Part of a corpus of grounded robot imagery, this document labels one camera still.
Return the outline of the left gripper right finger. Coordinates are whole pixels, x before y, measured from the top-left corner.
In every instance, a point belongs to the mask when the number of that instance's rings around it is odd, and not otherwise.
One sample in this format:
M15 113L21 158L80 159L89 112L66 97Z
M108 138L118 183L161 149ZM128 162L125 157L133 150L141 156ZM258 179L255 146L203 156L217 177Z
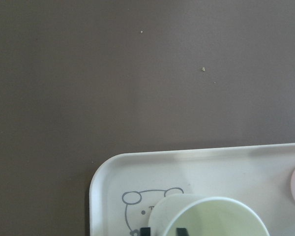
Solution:
M188 236L186 224L179 223L176 225L176 236Z

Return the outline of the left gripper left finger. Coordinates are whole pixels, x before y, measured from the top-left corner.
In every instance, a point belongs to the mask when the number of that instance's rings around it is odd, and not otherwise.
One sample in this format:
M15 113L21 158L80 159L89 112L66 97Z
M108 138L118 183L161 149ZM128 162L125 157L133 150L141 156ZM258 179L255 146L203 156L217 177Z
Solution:
M140 228L140 236L151 236L151 228L150 227Z

